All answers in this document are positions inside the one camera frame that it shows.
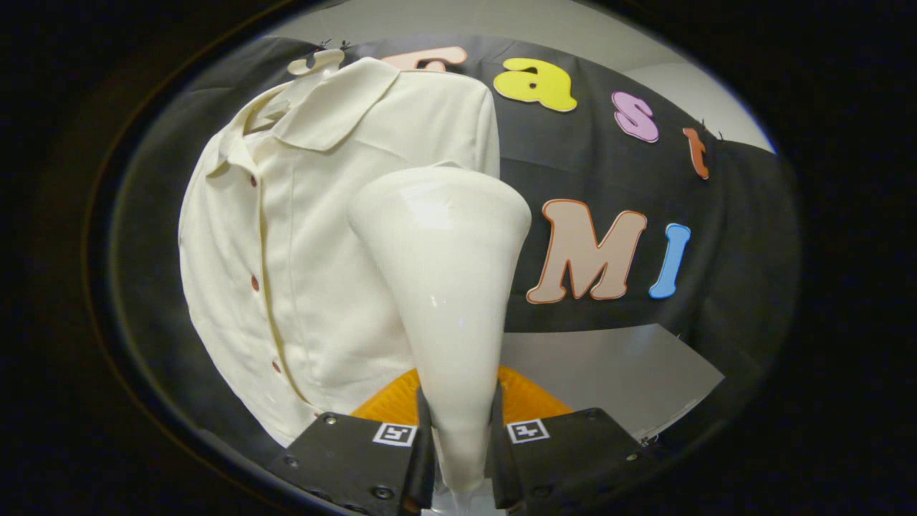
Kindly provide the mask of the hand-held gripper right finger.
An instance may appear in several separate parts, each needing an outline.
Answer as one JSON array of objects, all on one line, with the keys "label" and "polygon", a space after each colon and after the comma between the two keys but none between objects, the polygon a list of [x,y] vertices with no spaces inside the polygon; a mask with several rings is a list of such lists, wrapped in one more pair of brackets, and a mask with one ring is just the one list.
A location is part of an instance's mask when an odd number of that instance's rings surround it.
[{"label": "hand-held gripper right finger", "polygon": [[615,515],[619,497],[663,463],[601,408],[573,411],[502,366],[492,403],[490,467],[496,507],[510,515]]}]

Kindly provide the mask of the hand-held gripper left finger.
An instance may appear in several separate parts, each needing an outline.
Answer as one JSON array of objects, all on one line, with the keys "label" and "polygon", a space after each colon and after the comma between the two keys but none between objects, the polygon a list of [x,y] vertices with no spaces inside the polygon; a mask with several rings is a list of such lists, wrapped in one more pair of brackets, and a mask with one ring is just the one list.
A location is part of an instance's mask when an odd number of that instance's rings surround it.
[{"label": "hand-held gripper left finger", "polygon": [[416,370],[353,414],[317,416],[272,461],[272,473],[341,514],[419,515],[429,509],[435,447]]}]

